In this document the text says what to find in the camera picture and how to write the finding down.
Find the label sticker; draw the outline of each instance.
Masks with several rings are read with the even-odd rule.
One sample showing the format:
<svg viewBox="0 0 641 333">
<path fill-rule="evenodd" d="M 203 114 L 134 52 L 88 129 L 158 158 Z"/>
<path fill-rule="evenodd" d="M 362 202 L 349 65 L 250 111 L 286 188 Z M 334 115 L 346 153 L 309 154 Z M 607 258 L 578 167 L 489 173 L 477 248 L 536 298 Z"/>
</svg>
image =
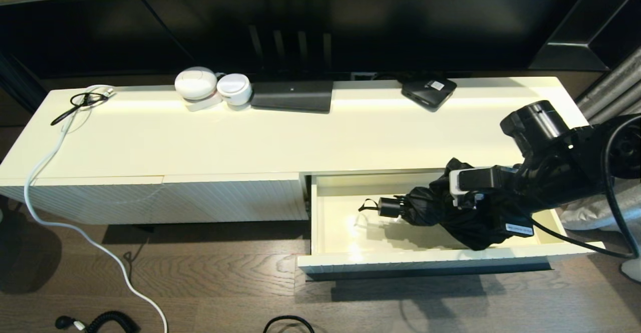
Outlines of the label sticker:
<svg viewBox="0 0 641 333">
<path fill-rule="evenodd" d="M 527 235 L 534 235 L 534 230 L 532 228 L 528 228 L 527 226 L 520 226 L 520 225 L 515 225 L 515 224 L 505 224 L 505 230 L 508 230 L 508 232 L 515 232 L 515 233 L 521 233 L 521 234 L 527 234 Z"/>
<path fill-rule="evenodd" d="M 437 81 L 435 80 L 435 81 L 433 81 L 433 82 L 432 82 L 432 85 L 431 85 L 431 86 L 432 86 L 434 89 L 437 89 L 438 91 L 440 91 L 440 89 L 442 89 L 442 88 L 444 88 L 444 87 L 445 87 L 445 84 L 443 84 L 443 83 L 439 83 L 439 82 L 437 82 Z"/>
</svg>

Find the round white device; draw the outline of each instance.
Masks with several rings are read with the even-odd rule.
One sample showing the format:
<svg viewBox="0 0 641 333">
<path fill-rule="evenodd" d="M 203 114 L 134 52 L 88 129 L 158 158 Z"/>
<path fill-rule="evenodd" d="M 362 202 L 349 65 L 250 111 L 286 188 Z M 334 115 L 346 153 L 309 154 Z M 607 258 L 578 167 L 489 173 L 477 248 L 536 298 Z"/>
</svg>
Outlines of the round white device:
<svg viewBox="0 0 641 333">
<path fill-rule="evenodd" d="M 627 262 L 623 262 L 623 264 L 621 264 L 621 271 L 625 275 L 629 276 L 629 278 L 632 278 L 637 282 L 641 282 L 641 258 L 635 258 L 628 260 Z"/>
<path fill-rule="evenodd" d="M 225 75 L 218 80 L 217 89 L 229 105 L 243 105 L 251 98 L 251 84 L 243 74 Z"/>
<path fill-rule="evenodd" d="M 174 81 L 176 91 L 187 100 L 201 100 L 215 93 L 218 79 L 213 71 L 202 66 L 183 70 Z"/>
</svg>

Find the white cable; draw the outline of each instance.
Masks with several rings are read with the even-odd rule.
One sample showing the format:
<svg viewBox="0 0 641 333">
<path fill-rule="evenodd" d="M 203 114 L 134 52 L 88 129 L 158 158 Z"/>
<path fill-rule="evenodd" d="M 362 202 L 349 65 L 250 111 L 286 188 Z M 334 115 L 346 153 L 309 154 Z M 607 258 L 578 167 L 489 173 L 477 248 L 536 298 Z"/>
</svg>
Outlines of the white cable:
<svg viewBox="0 0 641 333">
<path fill-rule="evenodd" d="M 88 92 L 90 92 L 93 89 L 96 89 L 98 87 L 109 87 L 109 86 L 110 85 L 92 85 L 92 86 L 88 87 L 85 90 L 85 93 L 88 93 Z M 60 138 L 58 138 L 58 142 L 56 143 L 56 146 L 51 150 L 51 152 L 49 154 L 47 154 L 44 158 L 42 158 L 42 160 L 40 162 L 38 162 L 38 164 L 36 164 L 34 166 L 34 168 L 32 169 L 32 171 L 29 173 L 29 177 L 27 178 L 27 181 L 25 182 L 25 204 L 27 205 L 27 208 L 29 209 L 29 213 L 31 213 L 32 217 L 34 217 L 34 220 L 37 221 L 38 223 L 40 223 L 42 225 L 45 225 L 45 226 L 61 226 L 62 228 L 73 229 L 76 232 L 80 233 L 83 237 L 85 237 L 85 239 L 90 244 L 92 244 L 94 247 L 96 247 L 96 248 L 102 250 L 103 252 L 107 253 L 107 255 L 109 255 L 111 258 L 114 258 L 114 260 L 118 263 L 118 265 L 120 266 L 120 268 L 122 270 L 122 275 L 124 276 L 124 281 L 127 284 L 127 287 L 129 288 L 129 290 L 131 290 L 131 292 L 133 294 L 137 295 L 138 297 L 140 297 L 144 301 L 147 301 L 147 303 L 151 304 L 151 306 L 156 308 L 156 310 L 158 311 L 158 314 L 160 315 L 160 318 L 162 319 L 162 324 L 163 324 L 163 328 L 165 330 L 165 333 L 167 333 L 169 331 L 169 329 L 167 328 L 167 318 L 165 317 L 165 313 L 163 313 L 162 309 L 158 306 L 158 304 L 156 304 L 155 301 L 153 301 L 151 298 L 145 296 L 141 292 L 138 292 L 131 285 L 131 282 L 129 281 L 129 277 L 127 276 L 127 270 L 125 269 L 124 264 L 122 264 L 122 261 L 115 254 L 111 253 L 109 249 L 107 249 L 107 248 L 101 246 L 100 244 L 94 242 L 94 240 L 91 239 L 89 237 L 89 235 L 87 235 L 87 233 L 85 233 L 84 230 L 78 228 L 75 225 L 66 224 L 66 223 L 55 223 L 55 222 L 50 222 L 50 221 L 43 221 L 38 216 L 38 214 L 36 214 L 36 212 L 34 210 L 34 207 L 32 206 L 32 202 L 31 202 L 31 199 L 29 197 L 30 186 L 32 185 L 32 183 L 34 182 L 36 176 L 38 176 L 38 174 L 42 170 L 42 168 L 45 167 L 46 164 L 48 164 L 50 162 L 51 158 L 53 158 L 54 155 L 58 152 L 58 150 L 60 150 L 60 146 L 62 146 L 62 141 L 64 140 L 65 136 L 67 135 L 67 132 L 69 130 L 69 127 L 71 126 L 71 122 L 73 121 L 73 118 L 74 118 L 75 115 L 76 114 L 74 113 L 74 114 L 72 114 L 70 117 L 68 117 L 66 119 L 67 121 L 65 122 L 64 126 L 62 127 L 62 130 L 60 131 Z"/>
</svg>

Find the black cable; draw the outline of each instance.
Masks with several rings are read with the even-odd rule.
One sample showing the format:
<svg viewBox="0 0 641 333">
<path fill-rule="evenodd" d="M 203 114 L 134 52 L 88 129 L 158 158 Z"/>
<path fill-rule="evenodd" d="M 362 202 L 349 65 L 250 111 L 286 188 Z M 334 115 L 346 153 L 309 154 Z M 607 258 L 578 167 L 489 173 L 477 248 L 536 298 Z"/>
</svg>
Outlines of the black cable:
<svg viewBox="0 0 641 333">
<path fill-rule="evenodd" d="M 628 244 L 631 253 L 620 253 L 618 251 L 611 251 L 607 250 L 604 248 L 600 248 L 598 246 L 594 246 L 591 244 L 587 244 L 581 241 L 577 241 L 575 239 L 572 239 L 570 237 L 566 237 L 565 235 L 561 235 L 557 232 L 554 232 L 553 230 L 550 230 L 549 228 L 546 228 L 542 224 L 538 223 L 531 217 L 529 214 L 526 214 L 527 219 L 531 221 L 532 224 L 534 224 L 537 228 L 540 230 L 543 230 L 543 232 L 548 233 L 549 235 L 552 235 L 553 237 L 556 237 L 558 239 L 561 239 L 562 241 L 566 241 L 572 244 L 575 244 L 577 246 L 582 246 L 583 248 L 587 249 L 592 249 L 593 251 L 597 251 L 598 253 L 606 254 L 606 255 L 611 255 L 612 257 L 617 257 L 617 258 L 626 258 L 626 259 L 632 259 L 632 258 L 638 258 L 639 257 L 639 247 L 634 239 L 634 236 L 630 232 L 630 229 L 628 228 L 627 224 L 625 223 L 625 219 L 623 219 L 623 214 L 621 213 L 621 209 L 618 206 L 618 203 L 616 202 L 616 196 L 614 193 L 614 186 L 613 186 L 613 178 L 611 175 L 611 170 L 609 168 L 609 156 L 610 156 L 610 151 L 612 150 L 612 144 L 614 142 L 614 139 L 616 135 L 623 130 L 629 123 L 632 123 L 635 120 L 641 119 L 641 116 L 635 116 L 634 118 L 630 118 L 620 125 L 616 127 L 615 130 L 613 130 L 612 134 L 610 135 L 609 139 L 607 140 L 607 144 L 605 149 L 603 150 L 603 155 L 601 158 L 601 171 L 603 175 L 603 181 L 605 184 L 605 196 L 607 198 L 607 203 L 609 204 L 609 208 L 612 211 L 612 216 L 614 216 L 614 219 L 616 221 L 616 225 L 618 225 L 619 230 L 621 230 L 621 233 L 623 234 L 623 237 L 625 238 L 625 242 Z M 519 209 L 519 205 L 513 200 L 513 198 L 509 197 L 513 205 Z"/>
<path fill-rule="evenodd" d="M 76 98 L 82 96 L 82 100 L 79 103 L 76 103 Z M 106 96 L 105 94 L 99 94 L 99 93 L 80 93 L 72 96 L 69 99 L 69 102 L 73 107 L 66 112 L 60 114 L 57 118 L 53 119 L 51 122 L 51 125 L 56 125 L 57 123 L 63 121 L 66 117 L 70 116 L 73 114 L 76 110 L 83 108 L 83 107 L 90 107 L 91 105 L 94 105 L 99 102 L 103 102 L 105 100 L 108 100 L 109 97 Z"/>
<path fill-rule="evenodd" d="M 267 333 L 269 326 L 274 323 L 275 321 L 279 320 L 285 320 L 285 319 L 291 319 L 295 321 L 299 321 L 302 323 L 305 327 L 307 327 L 307 330 L 309 330 L 309 333 L 314 333 L 314 328 L 311 328 L 311 324 L 309 324 L 305 319 L 299 317 L 298 315 L 279 315 L 278 317 L 274 317 L 270 319 L 270 321 L 267 322 L 265 329 L 263 329 L 263 333 Z"/>
<path fill-rule="evenodd" d="M 621 230 L 623 237 L 625 237 L 625 241 L 627 242 L 628 246 L 630 246 L 630 250 L 632 251 L 632 258 L 639 258 L 639 246 L 636 243 L 636 240 L 634 239 L 634 235 L 632 235 L 632 232 L 630 232 L 630 228 L 625 223 L 625 219 L 623 219 L 623 214 L 621 214 L 621 209 L 618 203 L 616 202 L 616 196 L 614 194 L 614 182 L 613 182 L 614 179 L 612 177 L 612 173 L 609 166 L 609 153 L 612 149 L 612 144 L 614 143 L 614 138 L 616 137 L 616 135 L 621 130 L 623 130 L 628 124 L 639 119 L 641 119 L 641 116 L 635 116 L 633 118 L 630 118 L 624 121 L 623 123 L 621 123 L 612 132 L 612 135 L 607 140 L 607 145 L 605 147 L 605 151 L 603 152 L 603 157 L 601 160 L 601 170 L 603 171 L 603 180 L 605 183 L 605 196 L 607 198 L 607 203 L 609 204 L 609 208 L 612 210 L 612 215 L 616 220 L 616 225 L 618 225 L 618 228 L 619 230 Z"/>
<path fill-rule="evenodd" d="M 86 331 L 86 333 L 97 333 L 103 326 L 103 324 L 109 321 L 118 323 L 119 326 L 121 326 L 122 330 L 125 331 L 125 333 L 137 333 L 138 331 L 140 331 L 138 326 L 128 315 L 117 310 L 111 310 L 99 315 L 98 317 L 96 317 L 96 319 L 94 319 L 93 322 L 91 322 L 91 324 L 85 327 L 84 331 Z M 71 327 L 74 322 L 76 322 L 75 318 L 62 315 L 58 317 L 58 319 L 56 319 L 55 327 L 58 329 L 67 329 Z"/>
<path fill-rule="evenodd" d="M 181 44 L 180 41 L 178 41 L 176 36 L 174 36 L 174 34 L 171 32 L 171 30 L 169 30 L 169 28 L 167 27 L 167 25 L 165 25 L 165 22 L 162 21 L 160 16 L 158 16 L 158 14 L 156 14 L 156 11 L 151 7 L 151 5 L 147 2 L 147 0 L 140 0 L 140 1 L 143 3 L 143 5 L 145 5 L 147 10 L 149 10 L 151 15 L 155 18 L 155 20 L 158 21 L 160 26 L 163 27 L 163 29 L 165 30 L 167 35 L 171 38 L 171 40 L 173 40 L 174 43 L 176 43 L 176 46 L 178 46 L 180 48 L 180 50 L 182 50 L 185 53 L 185 55 L 188 56 L 192 60 L 192 62 L 195 63 L 196 59 L 194 59 L 194 57 L 189 53 L 189 51 L 185 48 L 185 46 L 183 46 L 183 44 Z"/>
</svg>

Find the black robotic arm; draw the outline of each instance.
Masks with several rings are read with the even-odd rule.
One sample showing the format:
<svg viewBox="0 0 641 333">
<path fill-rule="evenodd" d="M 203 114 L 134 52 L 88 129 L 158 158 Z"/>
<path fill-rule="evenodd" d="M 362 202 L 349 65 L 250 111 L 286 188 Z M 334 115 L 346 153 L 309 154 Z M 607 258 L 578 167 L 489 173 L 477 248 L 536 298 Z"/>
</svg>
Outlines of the black robotic arm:
<svg viewBox="0 0 641 333">
<path fill-rule="evenodd" d="M 613 177 L 641 176 L 641 114 L 570 129 L 548 101 L 512 112 L 501 129 L 524 157 L 513 167 L 474 168 L 452 159 L 429 187 L 381 198 L 379 215 L 412 225 L 441 224 L 470 249 L 485 249 L 514 235 L 534 234 L 536 225 L 559 239 L 618 257 L 638 257 L 638 246 L 614 200 Z M 632 253 L 616 253 L 568 239 L 531 217 L 539 210 L 606 193 Z"/>
</svg>

